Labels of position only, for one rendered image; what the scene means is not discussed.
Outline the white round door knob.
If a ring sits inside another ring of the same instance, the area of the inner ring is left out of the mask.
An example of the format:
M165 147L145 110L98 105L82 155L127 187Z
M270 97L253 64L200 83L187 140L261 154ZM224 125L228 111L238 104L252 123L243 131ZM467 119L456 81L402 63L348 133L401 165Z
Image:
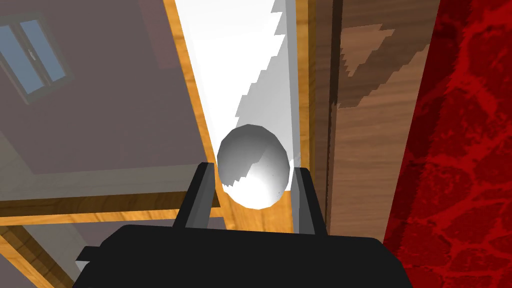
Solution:
M245 124L228 133L217 152L217 168L223 191L248 209L271 207L289 184L285 148L259 125Z

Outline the dark framed window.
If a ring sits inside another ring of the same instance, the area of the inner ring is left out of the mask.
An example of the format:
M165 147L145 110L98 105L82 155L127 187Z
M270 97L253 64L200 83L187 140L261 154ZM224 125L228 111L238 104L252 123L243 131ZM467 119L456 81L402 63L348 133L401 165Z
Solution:
M40 12L0 16L0 67L27 105L74 79Z

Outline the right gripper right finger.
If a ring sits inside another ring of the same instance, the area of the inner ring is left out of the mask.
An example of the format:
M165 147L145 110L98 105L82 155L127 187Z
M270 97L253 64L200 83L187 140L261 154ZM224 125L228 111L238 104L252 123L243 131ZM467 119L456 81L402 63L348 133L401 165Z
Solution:
M305 167L293 169L291 209L295 234L328 234L310 171Z

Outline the white door leaf, orange edge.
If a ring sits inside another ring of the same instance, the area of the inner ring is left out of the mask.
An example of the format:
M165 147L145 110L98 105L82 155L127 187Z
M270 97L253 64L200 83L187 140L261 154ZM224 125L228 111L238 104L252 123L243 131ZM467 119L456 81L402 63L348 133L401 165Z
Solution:
M316 0L163 3L226 227L293 233L293 171L315 166ZM268 208L243 207L220 181L220 144L243 125L271 131L287 154L289 182Z

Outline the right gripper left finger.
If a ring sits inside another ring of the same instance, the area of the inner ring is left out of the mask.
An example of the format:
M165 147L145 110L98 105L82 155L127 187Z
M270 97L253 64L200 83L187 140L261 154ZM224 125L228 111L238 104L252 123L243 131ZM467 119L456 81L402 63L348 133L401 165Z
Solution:
M214 195L214 164L202 162L197 166L172 227L174 229L206 229Z

